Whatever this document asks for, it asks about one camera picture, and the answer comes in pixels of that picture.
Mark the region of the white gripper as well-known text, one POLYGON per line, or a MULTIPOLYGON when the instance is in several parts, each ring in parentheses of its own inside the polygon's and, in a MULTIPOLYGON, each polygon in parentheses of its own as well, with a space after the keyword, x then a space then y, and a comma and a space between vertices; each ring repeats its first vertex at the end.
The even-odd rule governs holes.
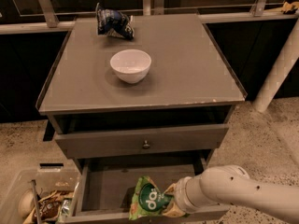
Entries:
POLYGON ((198 213, 205 207, 217 204, 208 199, 201 190, 200 179, 200 175, 194 177, 186 176, 181 178, 177 184, 171 184, 164 191, 164 194, 166 195, 174 194, 175 199, 174 203, 170 203, 166 209, 163 210, 163 215, 165 217, 183 217, 185 213, 198 213))

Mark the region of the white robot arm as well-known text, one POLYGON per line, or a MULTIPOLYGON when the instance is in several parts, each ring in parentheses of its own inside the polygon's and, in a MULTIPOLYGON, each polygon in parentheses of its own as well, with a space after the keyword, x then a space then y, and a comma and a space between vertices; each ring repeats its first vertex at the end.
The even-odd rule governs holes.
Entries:
POLYGON ((233 204, 257 209, 290 224, 299 224, 299 188, 253 180, 240 166, 205 169, 200 175, 181 178, 174 185, 170 217, 199 213, 205 207, 233 204))

